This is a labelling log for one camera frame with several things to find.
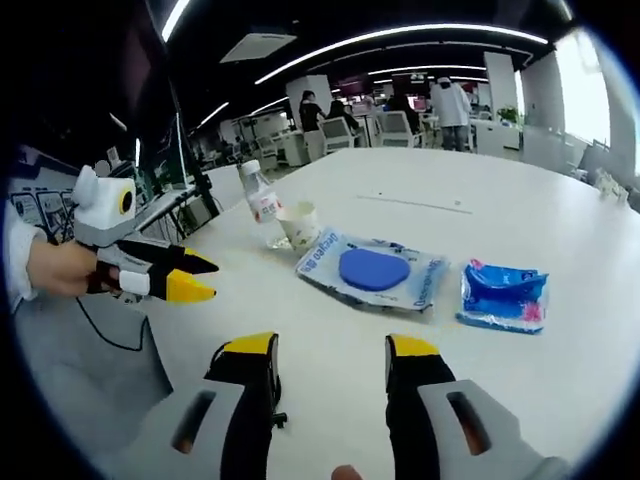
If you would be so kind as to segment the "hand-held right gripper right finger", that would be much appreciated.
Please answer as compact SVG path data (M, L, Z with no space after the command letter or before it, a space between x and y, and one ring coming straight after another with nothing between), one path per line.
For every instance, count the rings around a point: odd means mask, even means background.
M566 479L568 463L522 437L518 418L431 343L389 334L386 424L398 479Z

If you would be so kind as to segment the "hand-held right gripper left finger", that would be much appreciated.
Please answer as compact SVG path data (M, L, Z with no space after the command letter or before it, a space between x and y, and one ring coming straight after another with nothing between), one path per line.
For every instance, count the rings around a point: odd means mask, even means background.
M149 411L114 478L266 478L280 424L278 340L267 331L223 343L203 378Z

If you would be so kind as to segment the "person's left hand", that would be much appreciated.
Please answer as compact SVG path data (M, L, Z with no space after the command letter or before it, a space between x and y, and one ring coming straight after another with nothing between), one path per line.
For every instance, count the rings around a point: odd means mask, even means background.
M34 289L76 297L88 292L90 277L97 271L97 265L97 255L75 241L53 245L34 239L26 272Z

